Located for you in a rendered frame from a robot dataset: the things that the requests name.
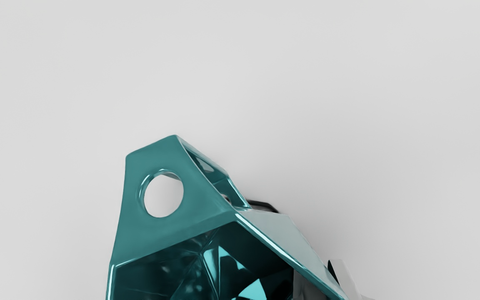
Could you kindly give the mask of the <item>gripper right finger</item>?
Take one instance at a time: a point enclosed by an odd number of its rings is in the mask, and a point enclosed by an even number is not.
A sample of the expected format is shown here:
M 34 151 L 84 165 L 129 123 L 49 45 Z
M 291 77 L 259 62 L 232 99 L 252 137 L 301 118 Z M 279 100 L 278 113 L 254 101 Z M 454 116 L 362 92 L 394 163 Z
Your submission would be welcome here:
M 343 260 L 328 260 L 327 269 L 339 283 L 349 300 L 375 300 L 362 295 Z

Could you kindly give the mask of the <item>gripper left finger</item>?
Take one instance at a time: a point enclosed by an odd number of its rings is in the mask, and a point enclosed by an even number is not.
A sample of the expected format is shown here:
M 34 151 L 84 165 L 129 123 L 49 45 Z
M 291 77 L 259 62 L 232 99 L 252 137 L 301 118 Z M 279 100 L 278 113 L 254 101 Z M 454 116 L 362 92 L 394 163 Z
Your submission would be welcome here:
M 292 300 L 328 300 L 327 296 L 299 272 L 293 273 Z

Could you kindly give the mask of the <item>teal faceted mug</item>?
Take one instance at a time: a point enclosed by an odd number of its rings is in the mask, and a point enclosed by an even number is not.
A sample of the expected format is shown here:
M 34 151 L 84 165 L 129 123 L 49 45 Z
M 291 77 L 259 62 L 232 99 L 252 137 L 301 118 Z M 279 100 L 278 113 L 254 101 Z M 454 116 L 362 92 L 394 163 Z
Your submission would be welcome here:
M 105 300 L 292 300 L 294 272 L 349 300 L 288 215 L 178 135 L 126 156 L 122 197 Z

